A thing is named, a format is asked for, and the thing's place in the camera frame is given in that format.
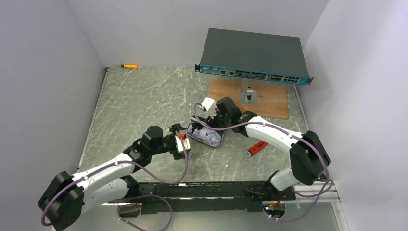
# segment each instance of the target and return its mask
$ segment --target metal stand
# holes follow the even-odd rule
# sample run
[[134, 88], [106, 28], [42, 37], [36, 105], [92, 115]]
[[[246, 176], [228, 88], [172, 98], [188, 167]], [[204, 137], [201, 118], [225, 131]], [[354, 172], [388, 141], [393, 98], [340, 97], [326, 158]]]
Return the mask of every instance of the metal stand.
[[258, 104], [258, 95], [256, 90], [249, 87], [249, 79], [244, 78], [242, 80], [242, 87], [240, 89], [240, 103], [257, 105]]

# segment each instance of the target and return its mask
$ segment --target cable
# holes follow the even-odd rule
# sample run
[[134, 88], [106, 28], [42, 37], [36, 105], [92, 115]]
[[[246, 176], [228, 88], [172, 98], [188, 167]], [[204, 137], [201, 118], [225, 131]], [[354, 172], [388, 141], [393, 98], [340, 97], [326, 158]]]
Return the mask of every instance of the cable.
[[[126, 200], [126, 201], [128, 201], [128, 200], [135, 200], [135, 199], [140, 199], [140, 198], [144, 198], [144, 197], [156, 197], [156, 198], [159, 198], [159, 199], [163, 200], [163, 201], [166, 203], [166, 205], [168, 206], [168, 208], [169, 208], [169, 210], [170, 210], [170, 219], [168, 220], [167, 224], [166, 224], [163, 228], [159, 229], [158, 231], [163, 231], [163, 230], [167, 229], [167, 227], [168, 227], [168, 226], [170, 225], [170, 223], [171, 223], [171, 220], [173, 219], [173, 209], [171, 208], [170, 203], [169, 203], [165, 198], [163, 198], [163, 197], [161, 197], [161, 196], [158, 196], [158, 195], [143, 195], [143, 196], [137, 196], [137, 197], [133, 197], [133, 198], [126, 198], [125, 200]], [[117, 210], [117, 216], [119, 217], [119, 219], [120, 219], [121, 221], [123, 221], [124, 223], [126, 223], [126, 224], [128, 224], [128, 225], [130, 225], [130, 226], [132, 226], [132, 227], [134, 227], [134, 228], [136, 228], [136, 229], [138, 229], [138, 230], [148, 231], [148, 230], [145, 230], [145, 229], [143, 229], [143, 228], [141, 228], [141, 227], [139, 227], [139, 226], [133, 224], [133, 223], [130, 222], [130, 221], [127, 221], [126, 219], [124, 219], [123, 217], [120, 216], [120, 210], [121, 210], [122, 208], [128, 207], [128, 206], [134, 206], [134, 205], [132, 205], [132, 204], [126, 204], [126, 205], [122, 205], [122, 206], [120, 206], [120, 207], [118, 208], [118, 210]]]
[[255, 192], [249, 189], [244, 189], [243, 193], [249, 194], [249, 195], [265, 195], [267, 194], [266, 192]]
[[[326, 181], [326, 182], [324, 183], [323, 187], [321, 187], [320, 192], [323, 191], [324, 187], [326, 187], [326, 185], [327, 185], [330, 181], [333, 183], [333, 180], [332, 180], [332, 179]], [[317, 201], [318, 201], [318, 199], [319, 199], [320, 196], [321, 196], [321, 194], [319, 194], [319, 195], [316, 197], [315, 201], [314, 201], [314, 202], [312, 203], [312, 205], [306, 210], [306, 212], [305, 212], [304, 214], [302, 214], [301, 216], [299, 216], [299, 217], [297, 217], [297, 218], [294, 218], [294, 219], [281, 220], [281, 219], [276, 219], [276, 218], [274, 218], [274, 217], [269, 217], [269, 215], [268, 215], [265, 211], [264, 211], [264, 213], [266, 214], [266, 216], [267, 216], [268, 218], [272, 218], [272, 219], [274, 219], [274, 220], [276, 220], [276, 221], [280, 221], [280, 222], [294, 222], [294, 221], [298, 221], [298, 220], [301, 220], [301, 219], [303, 219], [304, 217], [306, 217], [306, 216], [310, 213], [310, 211], [312, 211], [312, 209], [315, 207], [315, 205], [316, 205], [316, 203], [317, 203]]]
[[279, 203], [283, 200], [283, 195], [279, 198], [278, 202], [274, 203], [274, 204], [270, 204], [270, 207], [276, 207], [279, 205]]
[[97, 170], [95, 170], [95, 171], [93, 171], [93, 172], [91, 172], [91, 173], [88, 173], [87, 175], [85, 175], [85, 176], [83, 176], [83, 177], [81, 177], [81, 178], [79, 178], [79, 179], [73, 181], [72, 183], [70, 183], [70, 184], [68, 184], [67, 186], [65, 186], [65, 188], [63, 188], [61, 191], [59, 191], [59, 192], [50, 200], [50, 202], [49, 202], [49, 203], [47, 204], [47, 206], [45, 207], [45, 209], [44, 209], [44, 211], [43, 211], [43, 213], [42, 213], [42, 215], [41, 215], [41, 224], [42, 224], [43, 226], [50, 226], [50, 225], [52, 225], [51, 223], [47, 223], [47, 222], [45, 221], [45, 216], [46, 216], [46, 214], [48, 213], [48, 211], [50, 210], [51, 205], [54, 204], [54, 202], [57, 200], [58, 197], [61, 196], [61, 194], [63, 194], [65, 191], [67, 191], [67, 190], [68, 190], [69, 188], [71, 188], [72, 186], [78, 184], [79, 182], [84, 181], [85, 179], [87, 179], [87, 178], [89, 178], [89, 177], [91, 177], [91, 176], [93, 176], [93, 175], [95, 175], [95, 174], [97, 174], [97, 173], [99, 173], [99, 172], [101, 172], [101, 171], [103, 171], [103, 170], [105, 170], [105, 169], [111, 167], [111, 166], [115, 166], [115, 165], [118, 165], [118, 164], [124, 164], [124, 163], [133, 164], [133, 165], [139, 167], [140, 169], [144, 170], [147, 174], [149, 174], [150, 176], [152, 176], [152, 177], [155, 178], [156, 180], [161, 181], [161, 182], [163, 182], [163, 183], [166, 183], [166, 184], [176, 184], [176, 183], [180, 182], [180, 181], [186, 176], [187, 168], [188, 168], [188, 162], [189, 162], [189, 161], [188, 161], [189, 157], [188, 157], [188, 154], [187, 154], [187, 151], [186, 151], [186, 147], [184, 147], [183, 139], [182, 139], [182, 141], [181, 141], [181, 146], [182, 146], [182, 148], [183, 148], [184, 157], [186, 158], [186, 164], [185, 164], [185, 167], [184, 167], [183, 174], [181, 175], [180, 179], [178, 179], [177, 181], [167, 181], [167, 180], [163, 180], [163, 179], [161, 179], [161, 178], [158, 178], [158, 177], [155, 176], [153, 173], [151, 173], [149, 170], [145, 169], [145, 167], [143, 167], [142, 165], [140, 165], [140, 164], [138, 164], [138, 163], [136, 163], [136, 162], [133, 162], [133, 161], [120, 160], [120, 161], [117, 161], [117, 162], [113, 162], [113, 163], [107, 164], [107, 165], [105, 165], [105, 166], [102, 166], [101, 168], [99, 168], [99, 169], [97, 169]]
[[[226, 130], [229, 130], [229, 129], [238, 128], [238, 127], [245, 126], [245, 125], [249, 125], [249, 124], [257, 124], [257, 125], [262, 125], [262, 126], [267, 126], [267, 127], [270, 127], [270, 128], [274, 128], [274, 129], [276, 129], [276, 130], [278, 130], [278, 131], [280, 131], [280, 132], [282, 132], [282, 133], [284, 133], [284, 134], [286, 134], [286, 135], [289, 135], [289, 132], [285, 131], [284, 129], [282, 129], [282, 128], [276, 126], [276, 125], [269, 124], [269, 123], [261, 123], [261, 122], [244, 122], [244, 123], [240, 123], [240, 124], [233, 125], [233, 126], [226, 127], [226, 128], [212, 128], [212, 127], [208, 126], [207, 124], [203, 123], [203, 122], [199, 119], [199, 117], [198, 117], [198, 115], [197, 115], [197, 106], [200, 106], [200, 107], [201, 107], [202, 105], [201, 105], [200, 103], [196, 103], [196, 104], [194, 105], [193, 112], [194, 112], [194, 115], [195, 115], [195, 117], [196, 117], [196, 119], [197, 119], [197, 122], [199, 122], [203, 127], [208, 128], [208, 129], [211, 129], [211, 130], [214, 130], [214, 131], [226, 131]], [[304, 140], [304, 139], [302, 139], [302, 138], [300, 138], [300, 137], [297, 137], [297, 136], [295, 136], [295, 135], [292, 135], [292, 138], [295, 138], [295, 139], [297, 139], [298, 141], [300, 141], [300, 142], [306, 144], [309, 148], [311, 148], [311, 149], [315, 152], [316, 156], [318, 157], [319, 161], [321, 162], [321, 164], [322, 164], [322, 166], [323, 166], [324, 172], [325, 172], [325, 174], [326, 174], [326, 181], [325, 181], [325, 183], [323, 184], [323, 186], [321, 187], [321, 190], [319, 191], [319, 193], [314, 194], [314, 195], [307, 195], [307, 196], [306, 196], [306, 195], [302, 195], [302, 194], [296, 192], [296, 191], [294, 190], [294, 188], [292, 188], [293, 192], [294, 192], [295, 194], [299, 195], [299, 196], [302, 196], [302, 197], [316, 197], [316, 199], [315, 199], [315, 201], [312, 203], [312, 205], [309, 207], [309, 209], [308, 209], [303, 215], [301, 215], [301, 216], [298, 217], [298, 218], [290, 219], [290, 220], [280, 220], [280, 219], [278, 220], [278, 219], [274, 218], [276, 221], [282, 221], [282, 222], [298, 221], [298, 220], [304, 218], [304, 217], [312, 210], [312, 208], [314, 208], [314, 206], [316, 205], [316, 202], [318, 201], [319, 197], [320, 197], [323, 193], [325, 193], [325, 192], [327, 192], [328, 190], [330, 190], [330, 188], [334, 185], [334, 181], [333, 181], [332, 179], [330, 179], [329, 171], [327, 170], [326, 163], [324, 162], [323, 157], [321, 157], [321, 155], [320, 155], [319, 151], [316, 149], [316, 147], [314, 147], [314, 146], [313, 146], [311, 143], [309, 143], [308, 141], [306, 141], [306, 140]], [[327, 184], [328, 184], [329, 182], [331, 182], [331, 184], [328, 186], [327, 189], [324, 189], [324, 188], [327, 186]]]
[[139, 208], [139, 200], [140, 200], [140, 198], [136, 199], [135, 207], [140, 211], [140, 208]]

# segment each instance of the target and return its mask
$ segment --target red handle tool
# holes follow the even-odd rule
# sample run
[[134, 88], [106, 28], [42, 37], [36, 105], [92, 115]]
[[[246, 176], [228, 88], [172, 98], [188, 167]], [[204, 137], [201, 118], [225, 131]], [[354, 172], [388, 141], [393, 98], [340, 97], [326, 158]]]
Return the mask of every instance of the red handle tool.
[[262, 149], [264, 149], [267, 146], [267, 142], [265, 141], [260, 141], [259, 143], [255, 144], [254, 146], [252, 146], [250, 149], [248, 149], [244, 155], [245, 157], [251, 157], [255, 154], [257, 154], [259, 151], [261, 151]]

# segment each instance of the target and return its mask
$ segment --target crumpled object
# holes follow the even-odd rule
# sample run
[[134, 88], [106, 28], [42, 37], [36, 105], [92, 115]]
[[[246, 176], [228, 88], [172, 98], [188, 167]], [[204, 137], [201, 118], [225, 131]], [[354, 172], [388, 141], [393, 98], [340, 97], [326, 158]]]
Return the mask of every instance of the crumpled object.
[[223, 138], [223, 135], [218, 134], [214, 130], [204, 128], [198, 123], [189, 123], [187, 135], [214, 148], [220, 146]]

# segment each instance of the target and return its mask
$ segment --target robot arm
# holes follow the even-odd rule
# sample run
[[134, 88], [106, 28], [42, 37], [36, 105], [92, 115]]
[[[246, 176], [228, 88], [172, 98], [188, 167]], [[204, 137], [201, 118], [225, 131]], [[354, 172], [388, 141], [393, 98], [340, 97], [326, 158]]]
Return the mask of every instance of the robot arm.
[[71, 176], [65, 171], [56, 175], [38, 206], [42, 211], [47, 210], [46, 217], [59, 231], [72, 225], [91, 208], [139, 195], [139, 184], [130, 176], [131, 173], [148, 165], [153, 155], [170, 152], [174, 159], [181, 159], [184, 151], [188, 153], [191, 150], [189, 140], [176, 135], [181, 128], [180, 124], [173, 125], [169, 128], [172, 134], [163, 137], [160, 127], [151, 126], [142, 138], [114, 159]]
[[229, 97], [220, 99], [217, 102], [206, 98], [201, 104], [201, 109], [208, 113], [209, 116], [204, 122], [210, 127], [227, 128], [248, 123], [232, 130], [247, 137], [263, 140], [281, 149], [290, 157], [291, 166], [273, 173], [266, 181], [266, 187], [272, 195], [279, 195], [280, 191], [299, 183], [312, 185], [323, 173], [323, 166], [317, 157], [317, 153], [293, 137], [311, 143], [323, 158], [326, 166], [330, 164], [329, 156], [320, 139], [312, 131], [305, 134], [290, 131], [267, 122], [253, 112], [246, 111], [242, 113]]

